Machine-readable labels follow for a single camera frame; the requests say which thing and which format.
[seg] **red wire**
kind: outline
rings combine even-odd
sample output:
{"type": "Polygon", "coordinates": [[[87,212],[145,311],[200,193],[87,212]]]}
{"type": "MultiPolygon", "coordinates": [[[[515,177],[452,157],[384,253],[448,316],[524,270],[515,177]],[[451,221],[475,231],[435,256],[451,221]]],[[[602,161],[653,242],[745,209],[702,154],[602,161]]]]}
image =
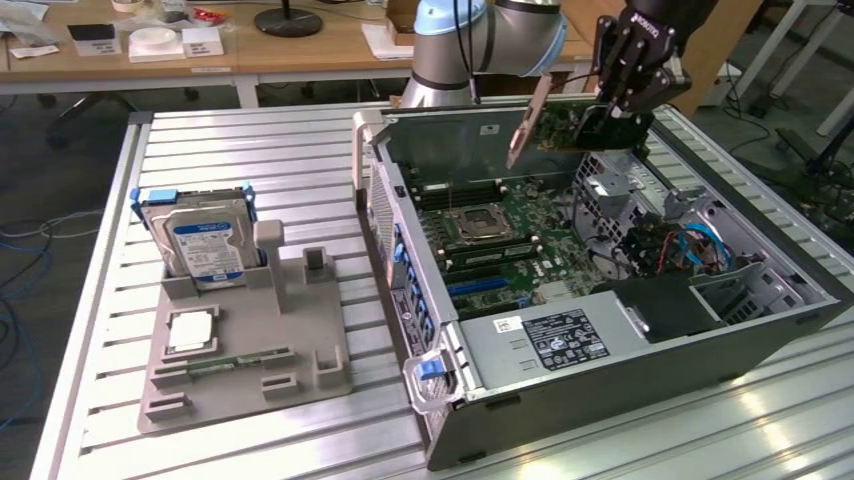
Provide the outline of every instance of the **red wire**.
{"type": "Polygon", "coordinates": [[[673,241],[673,236],[675,234],[677,234],[677,231],[674,230],[665,237],[665,245],[662,245],[662,255],[658,258],[658,273],[662,273],[662,270],[665,269],[665,258],[667,255],[667,247],[670,246],[670,242],[673,241]]]}

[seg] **slotted table surface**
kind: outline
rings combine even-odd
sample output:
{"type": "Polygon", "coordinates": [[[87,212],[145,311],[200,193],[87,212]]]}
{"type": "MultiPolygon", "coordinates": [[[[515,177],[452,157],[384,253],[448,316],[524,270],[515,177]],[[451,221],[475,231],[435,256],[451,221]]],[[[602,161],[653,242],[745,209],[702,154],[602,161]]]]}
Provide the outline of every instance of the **slotted table surface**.
{"type": "MultiPolygon", "coordinates": [[[[747,375],[443,472],[423,468],[351,200],[351,117],[386,104],[161,113],[128,127],[33,478],[781,478],[854,471],[849,311],[747,375]],[[335,257],[355,391],[177,433],[136,430],[161,260],[128,191],[251,181],[282,257],[335,257]]],[[[854,262],[671,109],[659,120],[854,288],[854,262]]],[[[655,138],[650,160],[697,182],[655,138]]]]}

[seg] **barcode label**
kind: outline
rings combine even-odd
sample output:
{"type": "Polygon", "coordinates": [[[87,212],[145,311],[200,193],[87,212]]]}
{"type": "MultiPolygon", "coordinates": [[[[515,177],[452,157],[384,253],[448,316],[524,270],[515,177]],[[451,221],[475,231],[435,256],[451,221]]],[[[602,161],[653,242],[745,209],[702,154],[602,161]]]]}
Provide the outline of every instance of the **barcode label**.
{"type": "Polygon", "coordinates": [[[522,317],[507,317],[499,318],[498,320],[492,320],[492,324],[495,325],[495,331],[498,333],[512,332],[514,330],[519,330],[522,328],[522,317]]]}

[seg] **cpu socket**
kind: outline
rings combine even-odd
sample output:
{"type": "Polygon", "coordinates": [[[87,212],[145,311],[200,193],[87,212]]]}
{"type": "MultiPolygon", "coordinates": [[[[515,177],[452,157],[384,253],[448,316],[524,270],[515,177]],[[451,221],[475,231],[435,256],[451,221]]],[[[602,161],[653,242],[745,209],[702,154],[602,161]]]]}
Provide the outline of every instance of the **cpu socket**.
{"type": "Polygon", "coordinates": [[[504,211],[495,204],[456,209],[454,222],[459,235],[467,242],[502,240],[512,233],[504,211]]]}

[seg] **cardboard box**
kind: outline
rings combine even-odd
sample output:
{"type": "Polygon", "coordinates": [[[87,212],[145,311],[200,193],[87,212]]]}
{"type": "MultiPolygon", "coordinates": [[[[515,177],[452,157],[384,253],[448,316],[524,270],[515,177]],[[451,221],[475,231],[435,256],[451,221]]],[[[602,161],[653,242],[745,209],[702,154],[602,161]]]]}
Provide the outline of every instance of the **cardboard box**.
{"type": "Polygon", "coordinates": [[[388,0],[386,27],[395,45],[415,45],[415,14],[418,0],[388,0]]]}

